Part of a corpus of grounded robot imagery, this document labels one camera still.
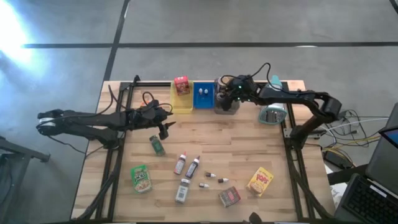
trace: wooden table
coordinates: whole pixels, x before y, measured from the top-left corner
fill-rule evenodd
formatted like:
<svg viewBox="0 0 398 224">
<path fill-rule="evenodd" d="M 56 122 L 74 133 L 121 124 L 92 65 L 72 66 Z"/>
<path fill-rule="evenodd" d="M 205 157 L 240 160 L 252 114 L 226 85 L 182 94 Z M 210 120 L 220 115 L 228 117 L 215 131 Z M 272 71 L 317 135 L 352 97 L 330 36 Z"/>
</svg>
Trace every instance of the wooden table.
<svg viewBox="0 0 398 224">
<path fill-rule="evenodd" d="M 104 82 L 98 111 L 110 102 L 108 84 L 117 93 L 120 82 Z M 305 89 L 301 80 L 288 81 L 288 84 L 290 90 Z M 168 87 L 135 87 L 133 108 L 140 106 L 144 91 L 150 91 L 161 103 L 170 101 Z M 304 123 L 311 116 L 305 106 L 293 105 L 293 108 L 297 124 Z M 259 110 L 260 106 L 253 103 L 241 103 L 235 115 L 218 115 L 213 110 L 174 114 L 167 122 L 177 123 L 170 127 L 170 136 L 162 141 L 167 152 L 165 157 L 156 157 L 149 142 L 149 137 L 159 132 L 157 128 L 127 132 L 113 221 L 241 222 L 248 220 L 252 212 L 256 212 L 263 221 L 295 221 L 297 217 L 281 129 L 279 125 L 259 123 Z M 98 146 L 99 142 L 90 142 L 88 152 Z M 183 175 L 175 175 L 176 161 L 184 151 L 187 152 L 187 164 Z M 190 184 L 187 201 L 183 205 L 175 203 L 180 179 L 184 178 L 189 164 L 198 155 L 200 165 Z M 333 214 L 335 208 L 319 147 L 305 146 L 303 157 L 310 189 Z M 106 150 L 100 150 L 85 161 L 72 217 L 79 216 L 98 193 L 105 158 Z M 130 169 L 141 164 L 149 168 L 153 190 L 135 194 Z M 245 189 L 245 185 L 260 166 L 271 172 L 274 180 L 264 195 L 256 198 Z M 229 182 L 219 184 L 216 179 L 206 178 L 205 171 L 229 178 Z M 210 188 L 200 189 L 200 182 L 209 184 Z M 242 200 L 224 208 L 218 194 L 231 186 L 238 189 Z M 307 214 L 302 192 L 300 198 L 304 214 Z M 105 211 L 108 210 L 108 200 L 109 196 L 105 200 Z"/>
</svg>

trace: laptop keyboard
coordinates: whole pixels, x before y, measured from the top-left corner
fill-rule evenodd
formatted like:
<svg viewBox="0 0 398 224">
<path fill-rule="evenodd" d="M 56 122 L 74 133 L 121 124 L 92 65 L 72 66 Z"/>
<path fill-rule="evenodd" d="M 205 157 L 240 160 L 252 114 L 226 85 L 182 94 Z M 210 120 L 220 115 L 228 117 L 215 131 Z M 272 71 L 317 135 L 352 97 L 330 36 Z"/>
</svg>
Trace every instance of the laptop keyboard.
<svg viewBox="0 0 398 224">
<path fill-rule="evenodd" d="M 348 200 L 343 205 L 366 223 L 398 223 L 397 200 L 384 192 L 378 193 L 370 188 L 364 178 L 357 178 L 356 187 L 351 188 Z"/>
</svg>

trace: yellow snack box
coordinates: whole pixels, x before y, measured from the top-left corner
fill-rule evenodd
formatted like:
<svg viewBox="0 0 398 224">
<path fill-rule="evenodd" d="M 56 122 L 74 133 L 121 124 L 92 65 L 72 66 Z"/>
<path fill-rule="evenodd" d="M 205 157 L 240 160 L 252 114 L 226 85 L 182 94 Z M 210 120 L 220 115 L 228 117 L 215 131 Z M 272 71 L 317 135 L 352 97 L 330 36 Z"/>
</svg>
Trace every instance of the yellow snack box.
<svg viewBox="0 0 398 224">
<path fill-rule="evenodd" d="M 273 178 L 274 176 L 270 172 L 260 167 L 256 173 L 254 173 L 246 188 L 255 196 L 261 197 Z"/>
</svg>

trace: red snack box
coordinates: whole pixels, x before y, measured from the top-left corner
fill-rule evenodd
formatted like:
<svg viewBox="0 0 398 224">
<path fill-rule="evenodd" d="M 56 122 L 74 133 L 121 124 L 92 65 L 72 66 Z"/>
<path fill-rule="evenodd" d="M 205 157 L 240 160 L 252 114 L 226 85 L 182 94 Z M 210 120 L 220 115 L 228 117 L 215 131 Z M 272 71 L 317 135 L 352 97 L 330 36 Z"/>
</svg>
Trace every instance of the red snack box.
<svg viewBox="0 0 398 224">
<path fill-rule="evenodd" d="M 174 78 L 174 85 L 178 96 L 189 94 L 189 82 L 186 75 Z"/>
</svg>

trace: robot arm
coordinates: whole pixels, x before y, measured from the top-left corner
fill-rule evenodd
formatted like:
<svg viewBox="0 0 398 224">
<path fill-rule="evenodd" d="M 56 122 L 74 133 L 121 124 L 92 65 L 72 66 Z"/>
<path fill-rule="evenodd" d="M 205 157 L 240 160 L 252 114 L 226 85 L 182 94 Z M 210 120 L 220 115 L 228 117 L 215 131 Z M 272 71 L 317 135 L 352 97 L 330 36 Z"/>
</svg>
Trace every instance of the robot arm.
<svg viewBox="0 0 398 224">
<path fill-rule="evenodd" d="M 159 101 L 152 100 L 146 106 L 111 114 L 82 113 L 72 110 L 52 110 L 39 113 L 39 125 L 36 126 L 44 136 L 58 134 L 72 134 L 86 137 L 89 140 L 97 139 L 105 148 L 112 149 L 119 146 L 118 131 L 138 130 L 158 127 L 159 136 L 165 139 L 169 136 L 167 130 L 173 123 L 162 124 L 168 115 Z M 92 126 L 104 126 L 105 129 Z"/>
<path fill-rule="evenodd" d="M 256 105 L 273 103 L 293 103 L 307 106 L 313 116 L 303 125 L 296 126 L 290 134 L 290 142 L 294 148 L 302 149 L 308 135 L 321 124 L 338 119 L 341 103 L 325 92 L 286 91 L 272 86 L 260 86 L 254 82 L 252 75 L 233 77 L 224 88 L 216 93 L 216 98 L 223 110 L 230 109 L 233 101 L 250 101 Z"/>
</svg>

